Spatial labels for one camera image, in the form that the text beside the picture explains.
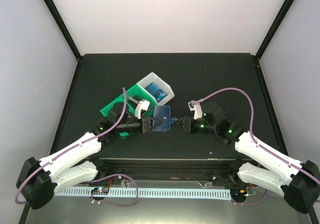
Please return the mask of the blue card holder wallet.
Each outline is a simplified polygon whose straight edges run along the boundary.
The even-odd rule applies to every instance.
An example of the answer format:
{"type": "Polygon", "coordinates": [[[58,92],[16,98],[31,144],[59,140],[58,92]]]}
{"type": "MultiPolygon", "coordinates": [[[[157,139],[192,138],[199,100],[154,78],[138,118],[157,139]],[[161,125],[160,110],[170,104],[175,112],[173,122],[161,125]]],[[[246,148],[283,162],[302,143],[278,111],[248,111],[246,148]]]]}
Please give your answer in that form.
{"type": "Polygon", "coordinates": [[[171,108],[169,105],[165,106],[154,106],[152,108],[153,113],[152,117],[161,119],[163,121],[162,130],[163,131],[154,131],[154,132],[166,132],[170,130],[171,125],[178,119],[171,117],[171,108]]]}

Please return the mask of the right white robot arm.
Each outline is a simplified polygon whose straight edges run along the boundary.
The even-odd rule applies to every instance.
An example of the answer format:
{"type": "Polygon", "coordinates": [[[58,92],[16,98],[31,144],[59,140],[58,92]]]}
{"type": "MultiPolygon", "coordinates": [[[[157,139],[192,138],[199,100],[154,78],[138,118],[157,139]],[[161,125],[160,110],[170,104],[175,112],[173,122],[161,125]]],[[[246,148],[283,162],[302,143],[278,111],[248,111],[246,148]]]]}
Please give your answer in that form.
{"type": "Polygon", "coordinates": [[[221,107],[215,102],[190,107],[193,116],[184,116],[176,121],[188,134],[215,135],[225,144],[234,144],[237,152],[255,160],[261,167],[246,162],[227,173],[232,185],[242,182],[258,185],[284,198],[296,211],[307,214],[319,201],[319,168],[308,160],[301,162],[267,145],[250,131],[227,120],[221,107]]]}

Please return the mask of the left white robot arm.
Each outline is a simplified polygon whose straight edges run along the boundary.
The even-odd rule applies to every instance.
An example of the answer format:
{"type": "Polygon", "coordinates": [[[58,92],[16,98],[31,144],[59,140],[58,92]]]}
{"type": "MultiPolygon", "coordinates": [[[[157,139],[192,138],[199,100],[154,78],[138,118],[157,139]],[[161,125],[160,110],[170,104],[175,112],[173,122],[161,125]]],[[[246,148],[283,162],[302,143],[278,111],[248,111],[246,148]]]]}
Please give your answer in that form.
{"type": "Polygon", "coordinates": [[[16,182],[15,203],[39,209],[66,188],[82,182],[103,183],[107,168],[93,154],[110,146],[121,133],[147,134],[167,120],[164,116],[135,116],[128,108],[114,105],[101,122],[74,143],[39,160],[27,159],[16,182]]]}

